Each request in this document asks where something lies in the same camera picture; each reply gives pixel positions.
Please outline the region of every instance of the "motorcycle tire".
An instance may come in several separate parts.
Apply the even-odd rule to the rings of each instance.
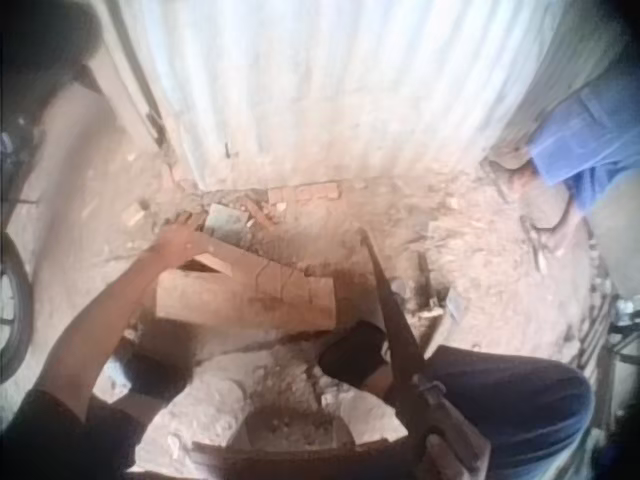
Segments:
[[[14,304],[13,319],[2,319],[3,326],[11,329],[0,350],[0,383],[5,383],[18,371],[29,350],[33,334],[33,292],[20,253],[6,232],[2,232],[0,253],[0,280],[6,276]]]

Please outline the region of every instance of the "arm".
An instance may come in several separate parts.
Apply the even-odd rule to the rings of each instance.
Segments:
[[[36,388],[85,418],[98,375],[142,305],[147,288],[165,269],[208,250],[208,237],[194,231],[200,219],[182,216],[165,228],[149,249],[71,321],[51,349]]]

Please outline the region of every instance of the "sandy ground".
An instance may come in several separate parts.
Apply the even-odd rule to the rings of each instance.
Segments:
[[[165,156],[138,154],[103,99],[82,87],[66,89],[44,124],[46,141],[23,194],[39,203],[20,206],[9,228],[34,283],[35,335],[22,369],[0,388],[4,421],[33,384],[65,325],[152,241],[164,218],[181,208],[206,208],[212,201],[233,203],[235,196],[190,193],[163,181]],[[423,252],[435,289],[444,295],[454,288],[464,300],[466,313],[442,335],[444,343],[564,361],[575,356],[590,301],[586,229],[542,276],[520,228],[520,208],[504,204],[479,171],[434,168],[422,178],[343,182],[341,191],[339,200],[287,205],[276,215],[274,231],[254,224],[244,240],[246,248],[272,260],[333,275],[339,330],[358,318],[380,321],[370,264],[355,234],[364,226],[389,276],[410,285],[416,280],[415,252]],[[249,194],[257,200],[265,195]],[[557,195],[562,193],[536,202],[541,207],[534,213],[542,223],[553,223],[559,215]],[[127,227],[122,214],[140,200],[149,209]],[[337,384],[315,366],[318,352],[337,333],[286,337],[166,321],[145,325],[141,341],[148,349],[175,360],[181,356],[175,332],[182,332],[198,366],[193,382],[147,431],[137,451],[142,468],[194,474],[176,445],[193,440],[227,444],[245,416],[262,407],[342,417],[356,442],[403,432],[381,402]],[[418,335],[425,327],[417,320],[413,326]],[[96,393],[106,399],[121,394],[106,374]],[[332,421],[325,418],[313,434],[304,428],[294,434],[288,430],[293,427],[274,420],[273,438],[284,431],[289,447],[324,446],[332,441],[318,432],[331,430]]]

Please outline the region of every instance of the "black sleeve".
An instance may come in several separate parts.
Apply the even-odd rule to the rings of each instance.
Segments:
[[[67,406],[31,390],[2,433],[2,478],[79,478],[84,423]]]

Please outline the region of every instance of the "dirty floor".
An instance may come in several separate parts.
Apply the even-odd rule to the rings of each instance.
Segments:
[[[177,174],[179,168],[175,178],[168,177],[163,165],[174,161],[171,155],[138,153],[105,101],[80,86],[59,95],[44,125],[39,164],[23,194],[38,203],[21,205],[9,228],[32,275],[36,316],[27,360],[0,389],[3,421],[33,384],[62,329],[149,245],[165,218],[184,208],[206,209],[212,202],[233,206],[238,195],[198,193]],[[340,182],[340,189],[338,200],[287,204],[273,212],[274,230],[255,222],[242,240],[244,248],[271,260],[333,275],[338,330],[358,318],[380,321],[370,265],[355,234],[365,227],[396,284],[420,280],[415,258],[422,252],[439,296],[450,289],[459,295],[464,315],[449,322],[438,342],[575,361],[581,320],[592,301],[586,229],[567,254],[550,260],[542,276],[522,234],[519,207],[503,203],[479,169],[449,166],[422,178],[350,180]],[[242,193],[266,201],[265,191]],[[562,193],[550,195],[536,202],[541,223],[553,224],[562,208]],[[139,201],[146,211],[127,226],[122,215]],[[415,316],[412,326],[421,336],[429,322]],[[318,352],[337,332],[287,336],[153,319],[135,331],[157,355],[183,361],[183,353],[192,352],[197,365],[192,383],[147,431],[137,452],[141,468],[195,474],[180,445],[192,440],[227,444],[245,416],[260,408],[327,414],[311,431],[273,420],[272,443],[280,445],[276,437],[282,432],[288,439],[274,448],[333,444],[333,420],[328,419],[334,416],[346,422],[356,442],[403,433],[381,402],[332,381],[315,366]],[[176,347],[177,339],[184,340],[183,350]],[[96,394],[112,400],[121,393],[103,374]]]

